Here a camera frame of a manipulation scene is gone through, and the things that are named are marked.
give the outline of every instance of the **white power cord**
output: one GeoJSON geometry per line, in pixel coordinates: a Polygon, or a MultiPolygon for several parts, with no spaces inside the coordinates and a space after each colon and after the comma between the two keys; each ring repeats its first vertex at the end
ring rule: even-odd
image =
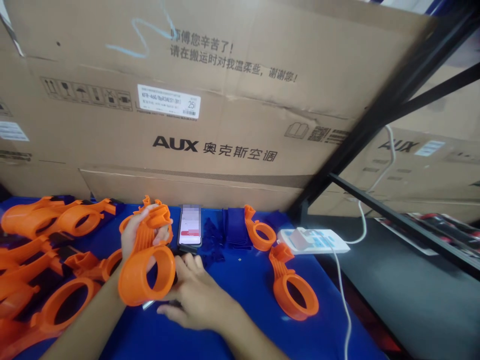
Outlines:
{"type": "MultiPolygon", "coordinates": [[[[397,155],[395,154],[395,144],[394,144],[394,133],[392,132],[392,129],[390,128],[389,125],[385,125],[385,129],[388,132],[388,140],[390,141],[390,163],[388,166],[382,171],[378,179],[373,183],[372,186],[366,191],[367,194],[373,191],[375,187],[379,184],[380,180],[385,176],[385,174],[390,170],[390,168],[393,166],[395,163],[395,160],[397,159],[397,155]]],[[[360,210],[361,214],[361,224],[363,226],[363,233],[361,236],[355,240],[355,241],[345,241],[347,244],[358,244],[361,242],[363,239],[365,239],[365,236],[367,236],[367,221],[365,220],[365,214],[364,210],[362,209],[362,202],[360,200],[358,201],[358,209],[360,210]]],[[[330,246],[331,252],[333,253],[333,256],[335,257],[335,262],[336,262],[336,269],[338,271],[338,283],[340,285],[340,294],[341,294],[341,300],[343,302],[343,308],[345,309],[345,314],[346,314],[346,319],[348,321],[348,325],[346,328],[346,336],[345,336],[345,344],[343,346],[343,358],[344,360],[349,359],[349,341],[350,341],[350,335],[352,334],[352,319],[350,318],[349,314],[349,309],[347,307],[347,301],[345,300],[345,294],[344,294],[344,286],[342,283],[342,271],[340,270],[340,262],[339,258],[337,257],[337,253],[335,252],[334,248],[330,244],[330,241],[328,239],[325,239],[326,243],[328,246],[330,246]]]]}
{"type": "MultiPolygon", "coordinates": [[[[390,141],[390,163],[388,166],[381,172],[380,176],[376,179],[376,181],[373,183],[372,186],[366,191],[366,193],[371,193],[379,184],[380,180],[382,180],[385,176],[385,174],[390,170],[390,168],[394,165],[395,160],[397,160],[397,154],[395,154],[395,144],[394,144],[394,133],[392,131],[392,128],[390,128],[390,125],[385,125],[385,129],[388,132],[388,140],[390,141]]],[[[363,233],[361,236],[355,240],[355,241],[345,241],[347,244],[358,244],[361,242],[363,239],[365,239],[365,236],[367,236],[367,222],[365,220],[365,214],[364,210],[362,209],[362,202],[360,200],[356,200],[358,202],[358,209],[360,210],[361,214],[361,224],[363,226],[363,233]]]]}

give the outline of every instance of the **white label sticker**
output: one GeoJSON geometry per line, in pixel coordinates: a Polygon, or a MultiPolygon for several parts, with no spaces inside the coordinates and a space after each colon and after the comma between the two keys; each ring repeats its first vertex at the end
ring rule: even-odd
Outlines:
{"type": "Polygon", "coordinates": [[[425,145],[423,145],[416,153],[415,155],[418,156],[430,156],[434,152],[436,152],[438,149],[440,149],[445,143],[443,141],[429,141],[425,145]]]}
{"type": "Polygon", "coordinates": [[[185,118],[198,119],[200,96],[138,84],[140,108],[185,118]]]}
{"type": "Polygon", "coordinates": [[[3,140],[30,141],[16,122],[0,121],[0,138],[3,140]]]}

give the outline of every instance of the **smartphone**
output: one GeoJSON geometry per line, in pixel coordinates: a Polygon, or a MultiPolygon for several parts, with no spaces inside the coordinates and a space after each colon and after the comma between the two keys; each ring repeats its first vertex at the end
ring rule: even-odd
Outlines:
{"type": "Polygon", "coordinates": [[[199,247],[202,245],[202,208],[200,205],[180,205],[180,231],[178,244],[199,247]]]}

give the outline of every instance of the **orange plastic part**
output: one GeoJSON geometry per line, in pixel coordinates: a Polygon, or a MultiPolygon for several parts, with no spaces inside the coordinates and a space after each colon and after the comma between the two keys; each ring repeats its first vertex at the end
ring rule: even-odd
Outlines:
{"type": "Polygon", "coordinates": [[[60,231],[58,217],[81,203],[82,200],[75,200],[65,206],[43,207],[33,210],[22,221],[17,222],[14,233],[33,240],[41,235],[48,236],[58,232],[60,231]]]}
{"type": "MultiPolygon", "coordinates": [[[[136,214],[140,214],[147,206],[149,206],[151,204],[150,202],[150,196],[148,195],[145,195],[145,198],[143,199],[143,206],[139,206],[138,207],[138,211],[134,211],[133,212],[133,215],[130,215],[130,216],[127,216],[125,219],[123,219],[123,221],[120,223],[120,227],[118,228],[120,230],[120,234],[123,234],[125,228],[127,227],[127,224],[129,223],[130,219],[132,218],[132,216],[136,215],[136,214]]],[[[162,205],[162,202],[158,199],[155,200],[155,204],[157,205],[162,205]]],[[[172,231],[172,225],[169,225],[168,226],[168,233],[169,233],[169,237],[168,237],[168,240],[167,240],[167,244],[170,244],[172,242],[172,239],[174,238],[174,233],[172,231]]]]}
{"type": "Polygon", "coordinates": [[[0,277],[0,319],[15,318],[39,290],[38,285],[0,277]]]}
{"type": "Polygon", "coordinates": [[[9,319],[0,320],[0,360],[11,360],[32,345],[46,339],[59,337],[85,309],[100,288],[100,284],[89,278],[76,278],[55,291],[41,311],[31,317],[29,323],[9,319]],[[55,317],[62,304],[73,292],[83,286],[86,286],[88,290],[83,305],[68,320],[55,324],[55,317]]]}
{"type": "Polygon", "coordinates": [[[0,270],[8,269],[8,267],[2,267],[3,261],[8,264],[8,261],[4,259],[12,260],[18,265],[21,265],[36,253],[40,251],[46,253],[51,250],[52,246],[50,245],[49,238],[44,235],[11,250],[0,248],[0,270]]]}
{"type": "Polygon", "coordinates": [[[295,270],[287,269],[285,263],[294,258],[285,243],[272,247],[268,255],[275,273],[273,294],[281,309],[292,319],[303,321],[319,312],[319,300],[312,287],[295,270]],[[305,300],[305,307],[298,304],[289,292],[287,282],[295,286],[305,300]]]}
{"type": "Polygon", "coordinates": [[[140,223],[133,251],[121,269],[118,280],[118,293],[126,305],[138,306],[146,301],[161,300],[170,291],[175,279],[175,259],[172,251],[165,246],[169,241],[152,246],[154,229],[170,223],[170,210],[165,204],[152,209],[140,223]],[[147,265],[151,257],[158,266],[153,288],[147,281],[147,265]]]}
{"type": "Polygon", "coordinates": [[[65,265],[73,269],[77,278],[86,277],[96,281],[106,282],[116,265],[122,261],[122,249],[118,249],[107,259],[99,261],[90,251],[70,256],[65,265]]]}
{"type": "Polygon", "coordinates": [[[110,199],[98,203],[82,205],[81,200],[59,207],[40,208],[25,216],[17,223],[15,234],[35,239],[40,235],[65,232],[74,237],[81,237],[92,232],[105,216],[106,211],[115,215],[116,208],[110,199]]]}
{"type": "Polygon", "coordinates": [[[110,199],[91,205],[80,205],[65,211],[57,220],[59,228],[74,237],[91,233],[105,216],[101,212],[116,214],[115,205],[110,199]]]}
{"type": "Polygon", "coordinates": [[[17,224],[32,211],[41,208],[55,208],[64,206],[63,200],[52,201],[53,196],[44,196],[37,202],[28,205],[15,205],[9,208],[1,217],[1,227],[7,234],[15,234],[17,224]]]}
{"type": "Polygon", "coordinates": [[[258,220],[253,222],[252,218],[254,215],[254,208],[250,205],[245,205],[245,225],[246,230],[248,231],[248,237],[250,237],[251,243],[255,249],[260,251],[268,251],[274,244],[275,240],[277,240],[277,234],[266,223],[258,220]],[[268,240],[261,238],[258,232],[265,234],[268,240]]]}
{"type": "Polygon", "coordinates": [[[62,264],[60,263],[56,251],[48,251],[43,256],[27,265],[22,265],[15,269],[7,269],[2,274],[1,278],[10,281],[28,283],[47,268],[52,269],[60,276],[64,275],[62,264]]]}

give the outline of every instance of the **hand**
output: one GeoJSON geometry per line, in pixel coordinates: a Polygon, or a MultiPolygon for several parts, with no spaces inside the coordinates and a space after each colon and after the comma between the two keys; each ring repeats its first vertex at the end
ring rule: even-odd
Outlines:
{"type": "Polygon", "coordinates": [[[221,333],[242,308],[205,271],[200,256],[175,256],[175,264],[178,282],[165,300],[177,300],[181,308],[160,305],[156,312],[184,328],[221,333]]]}
{"type": "MultiPolygon", "coordinates": [[[[122,253],[123,261],[126,261],[132,254],[132,251],[134,249],[134,244],[135,244],[135,238],[137,237],[137,230],[139,229],[140,223],[147,217],[150,210],[156,208],[157,206],[158,206],[157,204],[149,205],[141,213],[137,215],[133,215],[130,218],[120,238],[121,253],[122,253]]],[[[169,235],[170,234],[169,234],[168,225],[165,225],[160,229],[156,229],[153,245],[158,245],[161,240],[167,241],[169,239],[169,235]]],[[[155,261],[154,260],[151,261],[151,263],[148,264],[148,270],[150,270],[154,264],[155,264],[155,261]]]]}

